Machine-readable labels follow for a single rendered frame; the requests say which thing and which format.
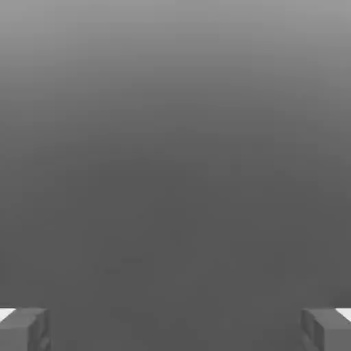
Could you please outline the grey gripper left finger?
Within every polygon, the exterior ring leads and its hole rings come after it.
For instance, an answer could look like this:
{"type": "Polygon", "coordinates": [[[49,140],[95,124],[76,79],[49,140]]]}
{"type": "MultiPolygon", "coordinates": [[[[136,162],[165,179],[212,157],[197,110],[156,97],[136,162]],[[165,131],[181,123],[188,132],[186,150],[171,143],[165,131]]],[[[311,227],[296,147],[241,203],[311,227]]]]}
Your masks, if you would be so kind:
{"type": "Polygon", "coordinates": [[[0,351],[51,351],[49,309],[13,308],[0,318],[0,351]]]}

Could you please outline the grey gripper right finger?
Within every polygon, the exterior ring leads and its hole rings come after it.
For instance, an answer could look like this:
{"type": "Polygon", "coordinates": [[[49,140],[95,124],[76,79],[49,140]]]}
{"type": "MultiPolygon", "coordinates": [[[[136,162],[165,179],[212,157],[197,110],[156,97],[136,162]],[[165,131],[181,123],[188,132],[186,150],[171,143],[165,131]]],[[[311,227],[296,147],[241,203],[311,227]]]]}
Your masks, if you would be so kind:
{"type": "Polygon", "coordinates": [[[304,308],[302,351],[351,351],[351,308],[304,308]]]}

